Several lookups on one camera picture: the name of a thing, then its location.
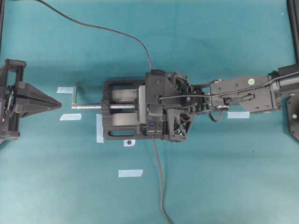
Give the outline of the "black idle gripper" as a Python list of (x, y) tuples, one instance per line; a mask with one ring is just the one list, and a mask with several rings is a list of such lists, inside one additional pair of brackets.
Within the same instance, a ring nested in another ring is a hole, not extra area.
[[(34, 114), (49, 112), (61, 108), (61, 103), (48, 96), (31, 84), (23, 82), (25, 61), (6, 59), (0, 69), (0, 144), (19, 138), (19, 116), (21, 118)], [(15, 74), (15, 83), (7, 84), (8, 73)], [(33, 99), (54, 105), (21, 105), (17, 104), (19, 98)]]

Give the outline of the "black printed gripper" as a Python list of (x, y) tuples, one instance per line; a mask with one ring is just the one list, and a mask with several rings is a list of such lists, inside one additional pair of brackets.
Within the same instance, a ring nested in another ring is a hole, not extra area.
[(201, 94), (202, 88), (190, 85), (183, 74), (151, 70), (145, 79), (146, 122), (162, 121), (166, 141), (185, 141), (204, 103)]

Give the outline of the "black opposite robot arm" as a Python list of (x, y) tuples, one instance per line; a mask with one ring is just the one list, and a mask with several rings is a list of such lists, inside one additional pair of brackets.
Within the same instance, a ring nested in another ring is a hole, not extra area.
[[(61, 108), (61, 103), (24, 82), (24, 61), (6, 59), (0, 69), (0, 141), (20, 136), (20, 119)], [(151, 70), (142, 80), (115, 79), (104, 83), (99, 104), (72, 109), (95, 109), (102, 114), (105, 140), (160, 139), (183, 142), (194, 118), (222, 115), (233, 105), (250, 113), (281, 108), (283, 97), (299, 92), (298, 65), (279, 68), (267, 76), (237, 77), (190, 84), (177, 72)]]

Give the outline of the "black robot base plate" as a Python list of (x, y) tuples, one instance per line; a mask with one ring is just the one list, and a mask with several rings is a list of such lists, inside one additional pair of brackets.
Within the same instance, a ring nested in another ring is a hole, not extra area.
[(283, 131), (299, 142), (299, 94), (291, 93), (283, 100)]

